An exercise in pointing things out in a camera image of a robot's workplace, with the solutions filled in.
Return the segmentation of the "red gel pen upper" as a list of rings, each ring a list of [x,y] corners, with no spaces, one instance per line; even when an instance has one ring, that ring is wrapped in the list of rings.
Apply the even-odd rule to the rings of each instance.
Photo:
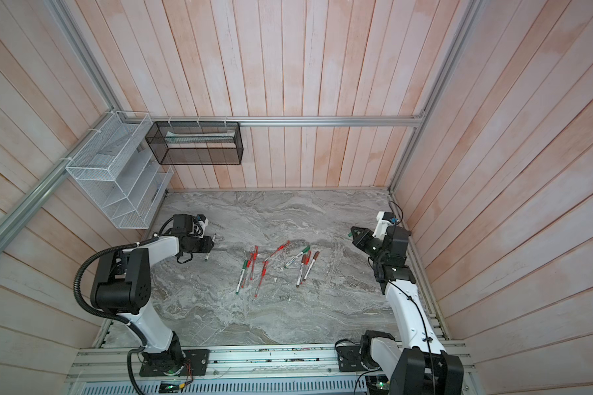
[[[278,253],[282,252],[285,248],[287,248],[289,245],[291,244],[290,240],[287,240],[284,244],[280,245],[278,248],[276,248],[275,251],[273,251],[273,253],[271,253],[266,259],[266,261],[270,261],[271,258],[273,258],[273,256],[277,255]]]

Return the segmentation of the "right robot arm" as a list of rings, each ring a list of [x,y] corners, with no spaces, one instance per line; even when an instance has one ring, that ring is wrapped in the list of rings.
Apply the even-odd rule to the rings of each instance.
[[[406,264],[410,232],[389,225],[374,232],[351,228],[353,245],[367,254],[374,278],[395,316],[400,339],[378,331],[362,337],[362,363],[389,380],[390,394],[460,394],[465,369],[438,340],[419,301],[418,286]]]

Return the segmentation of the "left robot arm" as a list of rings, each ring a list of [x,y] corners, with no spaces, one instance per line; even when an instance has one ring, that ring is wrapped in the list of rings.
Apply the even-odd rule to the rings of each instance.
[[[189,263],[214,247],[203,214],[176,214],[152,238],[111,247],[90,256],[77,270],[73,296],[87,313],[125,325],[140,341],[144,364],[174,375],[184,365],[179,337],[156,313],[152,267],[168,258]]]

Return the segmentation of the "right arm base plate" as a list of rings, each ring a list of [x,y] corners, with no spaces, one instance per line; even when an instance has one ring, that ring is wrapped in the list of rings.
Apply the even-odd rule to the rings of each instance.
[[[340,372],[372,371],[365,366],[361,356],[361,347],[354,344],[339,344],[334,347]]]

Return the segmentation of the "red gel pen long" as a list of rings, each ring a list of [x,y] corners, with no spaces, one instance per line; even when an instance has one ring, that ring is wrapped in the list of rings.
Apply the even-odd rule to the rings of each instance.
[[[258,297],[259,293],[260,293],[260,288],[262,286],[263,280],[265,279],[266,273],[267,273],[267,268],[268,268],[268,260],[263,261],[263,267],[262,267],[262,272],[260,275],[260,279],[257,285],[257,288],[255,289],[255,298]]]

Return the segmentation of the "red gel pen left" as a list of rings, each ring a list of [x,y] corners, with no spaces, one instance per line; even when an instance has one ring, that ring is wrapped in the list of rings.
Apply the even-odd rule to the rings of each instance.
[[[259,247],[255,245],[253,252],[250,255],[250,280],[253,281],[255,278],[255,264],[259,254]]]

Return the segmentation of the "aluminium front rail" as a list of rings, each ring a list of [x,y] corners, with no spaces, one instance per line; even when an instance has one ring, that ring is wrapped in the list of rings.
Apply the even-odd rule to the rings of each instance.
[[[87,349],[77,354],[67,374],[68,383],[125,381],[126,348]],[[209,347],[206,380],[339,376],[332,343],[273,346]]]

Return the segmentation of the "red gel pen middle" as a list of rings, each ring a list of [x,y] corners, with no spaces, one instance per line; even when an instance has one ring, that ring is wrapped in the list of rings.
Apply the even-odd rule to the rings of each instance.
[[[250,254],[249,258],[245,261],[244,268],[242,271],[242,279],[240,282],[240,288],[243,289],[245,287],[246,280],[248,278],[248,271],[250,270],[250,266],[253,260],[253,253]]]

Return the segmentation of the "green marker pen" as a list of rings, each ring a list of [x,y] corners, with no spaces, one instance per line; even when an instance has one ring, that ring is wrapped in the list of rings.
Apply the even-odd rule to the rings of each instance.
[[[204,261],[205,261],[205,262],[209,261],[209,258],[210,258],[210,253],[211,253],[212,249],[213,249],[213,248],[214,248],[214,246],[215,246],[215,240],[216,240],[216,237],[217,237],[217,234],[214,234],[214,235],[212,235],[212,236],[209,236],[209,239],[210,239],[210,240],[206,242],[207,251],[206,251],[206,254],[205,254],[205,256],[204,256]]]
[[[241,279],[242,279],[242,271],[243,271],[243,268],[244,268],[244,264],[245,264],[245,262],[243,263],[242,269],[240,271],[240,277],[239,277],[239,281],[238,281],[238,285],[237,285],[237,290],[236,290],[236,294],[237,295],[240,293],[240,290],[241,290],[241,288],[240,288],[240,282],[241,282]]]
[[[290,260],[288,260],[285,265],[283,265],[284,268],[288,268],[290,265],[292,265],[293,263],[295,263],[296,261],[298,261],[298,259],[300,259],[302,256],[306,255],[309,253],[311,249],[311,245],[306,246],[306,248],[304,248],[302,251],[300,251],[299,253],[297,253],[294,257],[290,258]]]

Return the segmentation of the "brown marker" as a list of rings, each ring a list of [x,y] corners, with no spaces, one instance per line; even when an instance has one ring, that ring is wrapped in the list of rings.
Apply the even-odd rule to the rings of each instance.
[[[305,282],[307,280],[308,276],[310,275],[311,270],[312,270],[312,268],[314,267],[314,265],[316,263],[316,260],[318,260],[318,258],[319,258],[319,255],[320,255],[320,252],[319,251],[316,251],[315,254],[314,254],[314,256],[313,256],[313,258],[311,259],[311,262],[309,263],[309,266],[307,267],[306,274],[302,278],[302,281],[303,282]]]
[[[297,280],[296,280],[296,287],[300,287],[302,284],[302,278],[303,278],[303,274],[304,274],[304,270],[302,268],[302,260],[303,260],[303,256],[301,257],[301,266],[299,268],[299,272],[298,272],[298,276],[297,276]]]

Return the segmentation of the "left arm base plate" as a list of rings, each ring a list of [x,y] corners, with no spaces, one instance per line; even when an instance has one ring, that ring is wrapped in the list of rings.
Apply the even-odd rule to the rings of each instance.
[[[184,349],[181,353],[143,353],[141,377],[204,376],[209,362],[209,349]]]

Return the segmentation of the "brown marker left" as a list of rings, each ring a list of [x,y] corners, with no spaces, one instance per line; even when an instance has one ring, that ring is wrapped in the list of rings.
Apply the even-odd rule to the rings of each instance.
[[[302,268],[302,260],[303,260],[303,256],[301,257],[301,266],[299,268],[299,272],[298,272],[298,276],[297,276],[297,280],[296,280],[296,287],[300,287],[302,284],[302,278],[303,278],[303,274],[304,274],[304,270]]]

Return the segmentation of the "brown marker right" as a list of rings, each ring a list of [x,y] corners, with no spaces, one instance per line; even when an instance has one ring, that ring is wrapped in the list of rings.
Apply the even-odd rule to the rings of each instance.
[[[307,280],[308,276],[310,275],[311,270],[312,270],[312,268],[314,267],[314,265],[316,263],[316,260],[318,260],[318,258],[319,258],[319,255],[320,255],[320,252],[319,251],[316,251],[315,254],[314,254],[314,256],[313,256],[313,258],[311,259],[311,262],[309,263],[309,266],[307,267],[306,274],[302,278],[302,281],[303,282],[305,282]]]

